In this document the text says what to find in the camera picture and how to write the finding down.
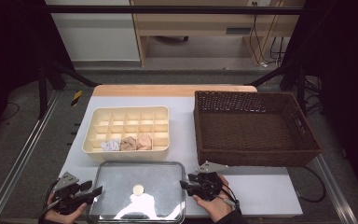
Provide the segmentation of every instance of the wicker basket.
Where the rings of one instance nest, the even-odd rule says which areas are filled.
[[[288,92],[196,91],[199,165],[304,166],[322,152]]]

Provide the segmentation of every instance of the wooden desk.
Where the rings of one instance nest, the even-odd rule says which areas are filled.
[[[268,0],[262,7],[302,7],[305,0]],[[131,0],[133,6],[220,6],[247,7],[251,0]],[[164,15],[134,14],[135,33],[142,65],[145,65],[148,37],[192,35],[236,35],[243,40],[255,65],[262,63],[263,55],[271,44],[271,37],[291,36],[295,29],[296,15]]]
[[[100,163],[83,150],[83,142],[96,108],[113,106],[164,105],[170,110],[170,147],[165,161],[182,163],[187,174],[198,167],[194,129],[194,91],[256,91],[249,86],[170,86],[112,85],[98,86],[92,94],[74,143],[60,176],[69,172],[80,182],[94,180]],[[286,168],[230,167],[223,174],[245,216],[293,217],[302,215],[293,184]],[[186,197],[186,217],[207,217],[191,197]]]

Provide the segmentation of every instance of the wall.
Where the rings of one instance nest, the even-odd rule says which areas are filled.
[[[46,0],[48,5],[129,5],[128,0]],[[131,14],[52,14],[73,62],[139,62]]]

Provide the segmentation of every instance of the table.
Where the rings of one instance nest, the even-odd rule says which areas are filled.
[[[95,88],[60,176],[69,172],[80,182],[94,180],[100,163],[83,150],[92,112],[99,107],[165,105],[170,109],[170,147],[165,161],[179,161],[186,174],[197,164],[193,120],[194,91],[256,91],[251,86],[207,85],[101,85]],[[241,202],[245,216],[293,217],[302,215],[293,184],[284,167],[230,167],[224,175]],[[186,217],[208,214],[186,197]]]

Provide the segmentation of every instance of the floor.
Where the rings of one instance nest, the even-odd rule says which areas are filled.
[[[272,47],[278,51],[279,43]],[[276,68],[275,60],[267,67],[254,66],[241,38],[191,36],[182,38],[157,36],[151,38],[145,67],[119,66],[112,70],[79,69],[78,72],[104,84],[246,84]],[[48,96],[56,104],[47,123],[38,116],[37,83],[14,90],[10,104],[0,122],[0,223],[33,223],[34,213],[43,203],[43,195],[63,165],[71,142],[92,94],[89,88],[71,77],[64,76],[64,91],[48,87]],[[259,91],[278,91],[280,77],[258,87]],[[76,91],[82,90],[76,106],[70,106]],[[328,189],[318,203],[299,199],[304,215],[293,218],[249,217],[251,223],[358,223],[358,182],[351,165],[342,155],[340,145],[329,121],[323,116],[318,98],[307,92],[308,120],[324,149],[322,160],[315,159],[309,167],[319,174]],[[30,142],[34,126],[41,133]],[[24,161],[18,158],[23,155]],[[323,194],[319,179],[306,169],[289,168],[295,189],[304,198],[317,200]],[[345,220],[346,204],[353,219]],[[209,220],[186,220],[186,223],[209,223]]]

